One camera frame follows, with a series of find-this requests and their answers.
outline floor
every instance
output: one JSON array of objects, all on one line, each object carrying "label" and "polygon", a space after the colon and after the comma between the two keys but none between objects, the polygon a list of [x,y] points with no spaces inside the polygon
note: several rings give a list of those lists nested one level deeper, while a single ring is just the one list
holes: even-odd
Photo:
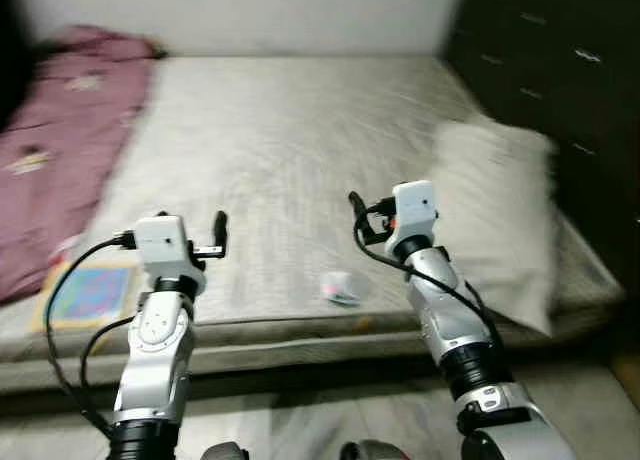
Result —
[{"label": "floor", "polygon": [[[600,366],[526,366],[517,377],[563,431],[581,460],[640,458],[640,415]],[[378,438],[413,459],[459,458],[449,393],[437,378],[286,394],[190,402],[177,456],[197,460],[236,440],[252,459],[337,460],[348,440]],[[73,414],[0,420],[0,457],[92,460],[107,455],[101,435]]]}]

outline dark cabinet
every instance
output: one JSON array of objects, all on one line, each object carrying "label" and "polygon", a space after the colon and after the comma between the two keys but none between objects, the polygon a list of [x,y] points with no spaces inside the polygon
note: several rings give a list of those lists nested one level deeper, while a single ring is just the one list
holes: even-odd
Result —
[{"label": "dark cabinet", "polygon": [[637,291],[640,0],[463,0],[446,59],[487,113],[558,147],[557,201]]}]

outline pink blanket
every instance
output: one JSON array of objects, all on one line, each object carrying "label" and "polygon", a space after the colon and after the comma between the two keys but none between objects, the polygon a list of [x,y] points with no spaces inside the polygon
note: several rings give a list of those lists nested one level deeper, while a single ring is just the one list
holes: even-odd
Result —
[{"label": "pink blanket", "polygon": [[0,134],[0,303],[36,292],[85,228],[147,92],[142,39],[75,27],[60,40]]}]

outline white mattress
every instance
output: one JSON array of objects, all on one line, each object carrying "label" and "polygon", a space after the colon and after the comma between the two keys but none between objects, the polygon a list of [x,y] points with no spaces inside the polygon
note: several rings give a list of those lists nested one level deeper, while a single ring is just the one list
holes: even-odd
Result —
[{"label": "white mattress", "polygon": [[[206,244],[213,215],[223,209],[229,253],[209,261],[207,290],[196,303],[203,349],[242,339],[245,346],[297,341],[299,351],[300,341],[415,334],[402,275],[353,244],[346,196],[356,190],[373,201],[401,181],[425,177],[433,126],[476,110],[445,67],[428,57],[169,58],[158,63],[152,88],[80,249],[159,210],[184,216],[190,238]],[[561,223],[559,315],[589,311],[593,323],[604,318],[594,311],[616,303],[621,290],[579,234]],[[319,279],[332,270],[369,277],[369,298],[356,309],[323,299]],[[25,336],[31,308],[25,301],[0,311],[0,324],[8,326],[2,338]],[[20,316],[25,324],[16,322]],[[315,319],[322,328],[309,334],[310,323],[296,319]],[[111,353],[123,351],[121,340]],[[40,349],[22,357],[36,358]],[[362,350],[351,352],[357,357]],[[268,364],[247,357],[236,367]]]}]

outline mattress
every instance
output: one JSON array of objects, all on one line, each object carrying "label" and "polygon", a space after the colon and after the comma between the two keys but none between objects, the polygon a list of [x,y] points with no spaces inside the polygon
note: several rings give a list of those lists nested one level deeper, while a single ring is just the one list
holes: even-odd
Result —
[{"label": "mattress", "polygon": [[[80,249],[160,210],[182,215],[188,236],[207,244],[215,212],[228,213],[228,255],[209,261],[196,300],[195,373],[426,353],[403,276],[353,244],[346,195],[372,201],[425,178],[434,126],[477,110],[430,57],[164,60]],[[564,217],[558,260],[554,336],[498,319],[507,344],[564,341],[614,311],[619,285]],[[370,295],[355,308],[328,302],[320,278],[329,271],[367,277]],[[0,310],[5,389],[51,385],[27,310],[29,301]],[[58,335],[67,368],[89,335]],[[93,381],[116,380],[125,355],[124,332],[112,335]]]}]

